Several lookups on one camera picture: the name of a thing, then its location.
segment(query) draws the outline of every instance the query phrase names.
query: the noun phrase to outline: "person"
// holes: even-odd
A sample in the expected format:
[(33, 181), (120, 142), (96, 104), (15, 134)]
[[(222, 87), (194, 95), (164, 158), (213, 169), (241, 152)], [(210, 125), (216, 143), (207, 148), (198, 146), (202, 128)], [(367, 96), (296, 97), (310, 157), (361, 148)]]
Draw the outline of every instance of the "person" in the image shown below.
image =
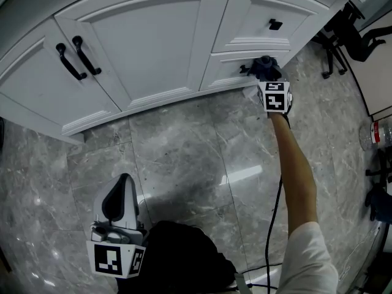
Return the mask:
[(317, 191), (311, 167), (284, 116), (269, 116), (279, 148), (288, 211), (288, 242), (276, 293), (335, 294), (338, 275), (317, 223)]

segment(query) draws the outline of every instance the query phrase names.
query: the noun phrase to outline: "plastic bottle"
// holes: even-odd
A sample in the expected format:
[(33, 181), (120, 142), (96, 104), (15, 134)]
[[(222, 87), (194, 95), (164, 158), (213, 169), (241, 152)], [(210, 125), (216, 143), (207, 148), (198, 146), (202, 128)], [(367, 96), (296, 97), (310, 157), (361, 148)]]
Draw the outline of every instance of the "plastic bottle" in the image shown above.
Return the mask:
[(385, 118), (360, 128), (363, 150), (385, 148), (392, 145), (392, 118)]

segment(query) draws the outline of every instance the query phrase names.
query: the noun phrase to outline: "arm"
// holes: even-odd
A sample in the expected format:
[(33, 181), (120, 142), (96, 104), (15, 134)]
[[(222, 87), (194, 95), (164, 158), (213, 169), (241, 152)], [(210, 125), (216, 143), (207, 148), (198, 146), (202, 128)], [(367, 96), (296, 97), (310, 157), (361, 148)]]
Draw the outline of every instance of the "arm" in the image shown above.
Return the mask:
[(306, 222), (317, 222), (316, 185), (309, 163), (298, 146), (286, 120), (271, 113), (288, 211), (288, 235)]

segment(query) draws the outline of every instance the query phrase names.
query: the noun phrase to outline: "gray marble floor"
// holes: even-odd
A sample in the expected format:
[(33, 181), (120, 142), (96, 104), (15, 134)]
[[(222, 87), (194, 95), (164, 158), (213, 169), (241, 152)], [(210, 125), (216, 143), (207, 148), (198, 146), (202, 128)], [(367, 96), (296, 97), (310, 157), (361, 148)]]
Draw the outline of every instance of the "gray marble floor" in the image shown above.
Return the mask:
[[(363, 207), (372, 154), (358, 141), (358, 128), (368, 120), (353, 78), (322, 79), (323, 55), (309, 44), (285, 70), (295, 98), (292, 129), (314, 172), (318, 218), (344, 293), (377, 232)], [(147, 228), (163, 219), (198, 225), (238, 271), (264, 264), (280, 174), (277, 144), (262, 107), (234, 90), (93, 128), (83, 146), (6, 122), (0, 245), (13, 273), (0, 278), (0, 288), (115, 293), (113, 279), (90, 273), (85, 240), (97, 189), (123, 172), (135, 180)], [(286, 242), (282, 193), (272, 263), (282, 261)]]

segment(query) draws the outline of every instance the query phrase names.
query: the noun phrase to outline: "office chair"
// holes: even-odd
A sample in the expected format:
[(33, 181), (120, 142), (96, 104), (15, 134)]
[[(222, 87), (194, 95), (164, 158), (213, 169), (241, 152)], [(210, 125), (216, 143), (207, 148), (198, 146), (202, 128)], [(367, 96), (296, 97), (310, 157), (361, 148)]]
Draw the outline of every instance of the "office chair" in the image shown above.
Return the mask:
[(324, 79), (330, 77), (333, 73), (333, 56), (336, 57), (342, 66), (342, 69), (339, 70), (339, 74), (343, 75), (347, 72), (347, 67), (337, 51), (339, 46), (345, 46), (347, 53), (352, 59), (365, 62), (378, 45), (385, 43), (385, 40), (376, 40), (375, 38), (392, 34), (392, 26), (388, 26), (385, 28), (371, 29), (361, 37), (354, 26), (354, 22), (359, 18), (365, 19), (354, 3), (349, 1), (345, 4), (343, 11), (338, 11), (338, 13), (324, 26), (326, 32), (333, 31), (334, 35), (328, 38), (320, 31), (312, 38), (312, 41), (322, 44), (323, 48), (326, 50), (329, 71), (322, 73)]

